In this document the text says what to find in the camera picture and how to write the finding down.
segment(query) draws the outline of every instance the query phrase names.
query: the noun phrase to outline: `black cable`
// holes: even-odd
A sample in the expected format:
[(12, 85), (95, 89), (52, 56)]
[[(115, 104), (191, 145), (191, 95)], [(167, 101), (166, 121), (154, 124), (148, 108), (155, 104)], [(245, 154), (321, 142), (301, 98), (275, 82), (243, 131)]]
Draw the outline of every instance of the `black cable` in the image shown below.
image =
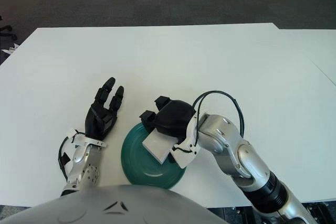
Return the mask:
[[(75, 140), (75, 137), (77, 136), (77, 135), (85, 135), (85, 133), (84, 132), (79, 132), (79, 131), (77, 131), (77, 130), (75, 130), (76, 131), (76, 134), (72, 137), (72, 143), (73, 143), (73, 141)], [(58, 164), (59, 164), (59, 168), (61, 169), (61, 171), (62, 171), (62, 173), (63, 173), (63, 175), (64, 175), (64, 178), (65, 178), (65, 180), (66, 181), (68, 181), (68, 176), (67, 176), (67, 174), (66, 174), (66, 172), (65, 172), (65, 165), (63, 165), (63, 163), (62, 163), (62, 148), (63, 148), (63, 146), (64, 146), (64, 144), (65, 144), (65, 142), (68, 140), (69, 138), (68, 137), (66, 137), (64, 140), (63, 140), (63, 142), (61, 143), (61, 146), (59, 147), (59, 150), (58, 150)]]
[(59, 147), (59, 150), (58, 150), (58, 164), (59, 164), (59, 168), (61, 169), (63, 175), (64, 175), (64, 178), (66, 181), (68, 181), (68, 176), (65, 172), (65, 167), (64, 165), (62, 164), (62, 148), (63, 148), (63, 145), (65, 144), (65, 142), (68, 140), (69, 138), (66, 137), (63, 142), (61, 143), (61, 146)]
[(192, 150), (187, 151), (187, 150), (182, 149), (182, 148), (180, 148), (180, 147), (173, 147), (173, 151), (174, 151), (174, 150), (181, 150), (182, 152), (185, 152), (185, 153), (193, 152)]
[(201, 94), (193, 103), (193, 108), (195, 109), (195, 106), (197, 104), (197, 102), (201, 99), (201, 101), (198, 104), (198, 109), (197, 109), (197, 124), (196, 124), (196, 141), (195, 141), (195, 146), (197, 145), (198, 142), (198, 122), (199, 122), (199, 111), (201, 108), (201, 104), (203, 102), (203, 100), (209, 95), (209, 94), (213, 94), (213, 93), (218, 93), (218, 94), (222, 94), (225, 95), (226, 97), (230, 98), (231, 101), (233, 102), (233, 104), (235, 105), (237, 112), (238, 112), (238, 116), (239, 116), (239, 130), (240, 130), (240, 135), (241, 137), (244, 137), (244, 131), (245, 131), (245, 123), (244, 123), (244, 117), (243, 117), (243, 113), (241, 112), (241, 109), (236, 101), (236, 99), (234, 99), (231, 95), (229, 95), (228, 93), (225, 93), (223, 91), (219, 91), (219, 90), (212, 90), (212, 91), (208, 91), (205, 92), (203, 94)]

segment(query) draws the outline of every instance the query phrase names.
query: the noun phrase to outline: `robotic hand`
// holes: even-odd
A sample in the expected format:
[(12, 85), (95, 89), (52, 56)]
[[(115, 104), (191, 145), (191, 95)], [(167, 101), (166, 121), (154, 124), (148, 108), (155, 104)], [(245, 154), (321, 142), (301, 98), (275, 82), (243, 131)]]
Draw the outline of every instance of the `robotic hand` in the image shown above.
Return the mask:
[[(115, 78), (112, 77), (98, 90), (85, 119), (85, 133), (70, 129), (60, 147), (58, 163), (67, 180), (67, 185), (64, 187), (61, 195), (74, 193), (97, 184), (101, 150), (107, 147), (107, 144), (103, 140), (117, 120), (117, 111), (121, 105), (124, 93), (123, 86), (118, 87), (109, 108), (104, 108), (104, 103), (114, 83)], [(76, 149), (72, 159), (72, 169), (67, 176), (65, 164), (70, 161), (70, 158), (66, 153), (62, 156), (61, 151), (65, 141), (68, 139), (72, 139), (72, 143), (76, 145)]]
[[(240, 133), (233, 122), (221, 115), (199, 115), (202, 101), (211, 93), (223, 94), (233, 101), (239, 114)], [(199, 100), (196, 112), (194, 108)], [(158, 135), (178, 138), (170, 153), (181, 168), (189, 164), (202, 147), (214, 155), (220, 169), (233, 179), (254, 209), (270, 223), (284, 223), (295, 218), (307, 224), (317, 223), (288, 187), (269, 170), (252, 145), (243, 139), (244, 118), (236, 100), (229, 94), (206, 92), (193, 106), (167, 97), (159, 97), (155, 103), (159, 112), (146, 111), (140, 116), (141, 121), (148, 132), (156, 128)], [(149, 151), (158, 159), (156, 150)]]

